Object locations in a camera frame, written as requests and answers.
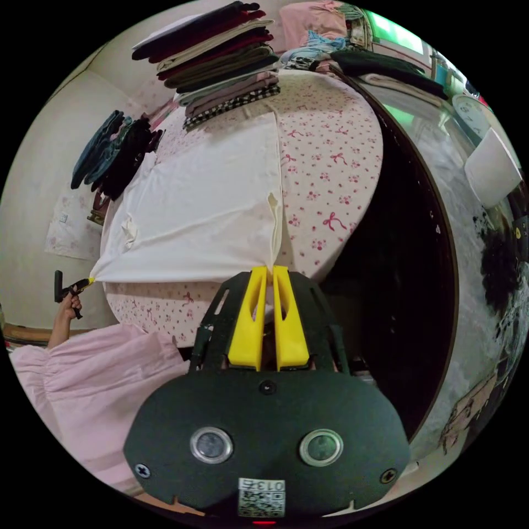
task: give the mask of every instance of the qr code label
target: qr code label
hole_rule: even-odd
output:
[[[283,479],[239,478],[239,516],[283,518],[284,515]]]

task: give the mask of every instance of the human hand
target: human hand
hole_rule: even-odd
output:
[[[68,292],[66,297],[61,301],[59,305],[59,310],[57,311],[56,320],[67,321],[68,323],[76,318],[75,310],[81,310],[83,306],[79,300],[79,296],[72,295],[71,292]]]

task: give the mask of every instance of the checkered cloth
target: checkered cloth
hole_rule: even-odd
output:
[[[233,98],[229,101],[216,105],[209,110],[204,110],[204,112],[201,112],[197,116],[187,118],[183,123],[183,128],[186,130],[186,132],[189,132],[201,123],[210,120],[212,117],[229,112],[230,110],[236,109],[239,106],[244,106],[254,101],[269,98],[273,95],[279,94],[280,92],[281,88],[277,84],[270,87],[261,88],[259,90],[253,90],[252,92],[248,92],[247,94],[241,95],[238,98]]]
[[[285,64],[285,70],[307,70],[315,72],[320,61],[315,61],[309,57],[294,57]]]

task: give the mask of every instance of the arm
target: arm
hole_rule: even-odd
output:
[[[70,324],[75,318],[74,309],[81,310],[78,296],[68,294],[59,305],[59,310],[53,322],[50,340],[47,349],[53,349],[64,343],[70,337]]]

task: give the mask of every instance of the pink pillow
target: pink pillow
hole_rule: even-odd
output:
[[[279,10],[287,50],[300,48],[306,44],[308,31],[318,33],[328,39],[347,37],[346,19],[336,11],[342,2],[301,2],[290,4]]]

